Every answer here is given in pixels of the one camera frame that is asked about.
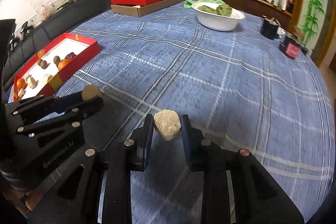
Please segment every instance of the table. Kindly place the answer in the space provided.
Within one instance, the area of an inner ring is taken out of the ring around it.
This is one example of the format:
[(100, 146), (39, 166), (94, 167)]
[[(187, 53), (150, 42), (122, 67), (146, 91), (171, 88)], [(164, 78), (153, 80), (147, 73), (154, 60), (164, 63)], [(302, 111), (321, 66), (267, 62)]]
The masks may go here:
[[(147, 113), (188, 114), (221, 147), (249, 149), (307, 221), (334, 173), (327, 88), (308, 56), (287, 58), (280, 40), (259, 33), (261, 18), (244, 14), (235, 30), (218, 32), (183, 3), (141, 18), (102, 13), (73, 30), (97, 39), (100, 54), (56, 95), (90, 83), (101, 88), (102, 111), (83, 122), (86, 141), (97, 150), (129, 137)], [(131, 175), (133, 223), (199, 223), (202, 177), (189, 172), (180, 135), (166, 142), (155, 132), (146, 172)]]

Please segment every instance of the green leaves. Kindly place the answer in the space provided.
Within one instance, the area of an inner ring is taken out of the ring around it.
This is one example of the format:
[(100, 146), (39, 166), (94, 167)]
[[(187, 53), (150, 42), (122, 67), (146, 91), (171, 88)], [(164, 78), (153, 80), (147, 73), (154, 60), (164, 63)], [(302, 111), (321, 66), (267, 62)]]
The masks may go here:
[(226, 16), (226, 17), (229, 17), (232, 13), (232, 8), (227, 4), (219, 5), (216, 10), (206, 5), (203, 5), (199, 7), (198, 10), (211, 13), (211, 14), (215, 14), (215, 15)]
[(323, 2), (324, 0), (310, 0), (308, 4), (308, 12), (305, 15), (305, 24), (302, 26), (302, 31), (304, 32), (304, 37), (301, 41), (306, 45), (308, 41), (317, 35), (319, 29), (319, 19), (317, 18), (318, 13), (324, 14)]

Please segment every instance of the white bowl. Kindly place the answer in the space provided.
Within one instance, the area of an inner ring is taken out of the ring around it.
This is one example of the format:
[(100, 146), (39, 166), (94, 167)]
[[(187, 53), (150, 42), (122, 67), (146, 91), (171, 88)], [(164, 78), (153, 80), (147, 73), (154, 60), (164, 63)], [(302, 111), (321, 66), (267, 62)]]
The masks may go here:
[(196, 2), (192, 7), (196, 10), (196, 15), (199, 23), (217, 31), (232, 31), (238, 24), (238, 21), (244, 19), (245, 16), (242, 12), (232, 8), (231, 16), (220, 16), (198, 10), (201, 6), (208, 6), (212, 9), (217, 9), (220, 4), (208, 2)]

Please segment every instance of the red label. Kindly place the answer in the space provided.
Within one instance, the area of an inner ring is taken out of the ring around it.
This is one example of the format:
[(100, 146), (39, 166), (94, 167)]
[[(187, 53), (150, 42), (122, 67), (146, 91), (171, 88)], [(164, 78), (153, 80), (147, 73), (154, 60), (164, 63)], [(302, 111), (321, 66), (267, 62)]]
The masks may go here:
[(300, 48), (294, 46), (292, 43), (288, 43), (286, 54), (288, 54), (290, 57), (295, 58), (297, 54), (299, 53)]

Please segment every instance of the beige rock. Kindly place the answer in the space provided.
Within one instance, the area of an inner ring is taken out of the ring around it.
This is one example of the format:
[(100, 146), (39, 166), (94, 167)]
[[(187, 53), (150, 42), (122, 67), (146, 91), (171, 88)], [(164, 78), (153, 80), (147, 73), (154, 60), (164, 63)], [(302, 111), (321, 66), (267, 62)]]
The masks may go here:
[(27, 79), (27, 84), (31, 89), (34, 89), (37, 86), (37, 83), (36, 83), (35, 79), (32, 78), (32, 77), (29, 77)]
[(27, 82), (27, 79), (31, 77), (29, 73), (26, 73), (22, 78)]
[(154, 115), (154, 127), (166, 141), (170, 141), (181, 129), (179, 115), (172, 110), (161, 110)]
[(46, 83), (50, 81), (51, 78), (53, 78), (52, 75), (49, 75), (49, 74), (44, 75), (42, 78), (42, 84), (45, 85)]
[(23, 95), (25, 95), (25, 90), (24, 89), (20, 89), (20, 91), (18, 92), (17, 96), (19, 97), (19, 99), (22, 99)]
[(101, 91), (100, 88), (94, 84), (86, 85), (82, 91), (82, 98), (84, 101), (90, 100), (96, 95), (101, 97)]

